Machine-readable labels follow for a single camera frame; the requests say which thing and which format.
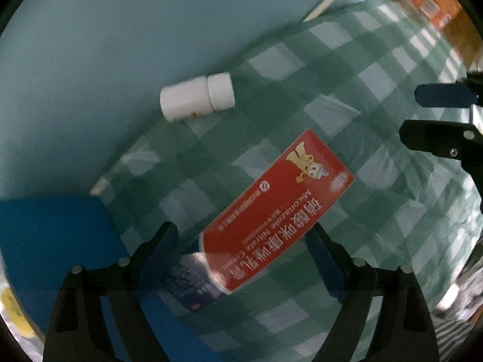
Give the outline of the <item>red blue medicine box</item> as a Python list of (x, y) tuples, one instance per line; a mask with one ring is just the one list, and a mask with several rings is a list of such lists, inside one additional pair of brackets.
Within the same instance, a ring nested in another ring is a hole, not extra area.
[(164, 288), (192, 312), (246, 285), (345, 193), (352, 173), (310, 129), (200, 233)]

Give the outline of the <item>white pill bottle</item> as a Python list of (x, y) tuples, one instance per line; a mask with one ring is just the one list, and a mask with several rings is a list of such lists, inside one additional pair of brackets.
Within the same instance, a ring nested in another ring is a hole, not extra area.
[(169, 122), (205, 116), (235, 105), (229, 73), (199, 76), (163, 87), (160, 93), (161, 112)]

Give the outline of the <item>blue cardboard box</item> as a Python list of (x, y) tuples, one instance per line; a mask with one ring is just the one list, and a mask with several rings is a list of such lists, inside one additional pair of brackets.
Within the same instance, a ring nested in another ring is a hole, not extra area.
[[(7, 279), (29, 321), (45, 335), (46, 361), (131, 361), (103, 282), (107, 267), (135, 251), (127, 251), (97, 198), (53, 196), (1, 204)], [(141, 308), (167, 361), (216, 360), (154, 290), (141, 299)]]

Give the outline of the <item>green checkered cloth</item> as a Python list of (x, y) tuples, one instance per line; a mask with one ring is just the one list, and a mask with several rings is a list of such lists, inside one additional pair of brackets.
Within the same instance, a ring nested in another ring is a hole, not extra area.
[(230, 244), (237, 291), (196, 313), (161, 291), (179, 322), (224, 361), (310, 360), (340, 304), (307, 249), (308, 221), (369, 265), (409, 265), (436, 306), (482, 230), (460, 163), (399, 139), (407, 119), (468, 121), (414, 100), (418, 85), (465, 73), (441, 32), (371, 0), (266, 38), (227, 70), (232, 109), (159, 117), (92, 187), (131, 250), (166, 221), (186, 249), (230, 204), (262, 210), (247, 251)]

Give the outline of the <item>yellow drink bottle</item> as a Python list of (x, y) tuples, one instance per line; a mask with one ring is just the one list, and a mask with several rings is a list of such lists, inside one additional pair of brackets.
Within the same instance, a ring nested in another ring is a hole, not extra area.
[(32, 338), (34, 331), (30, 327), (30, 324), (10, 287), (7, 287), (2, 291), (1, 302), (20, 335), (24, 338)]

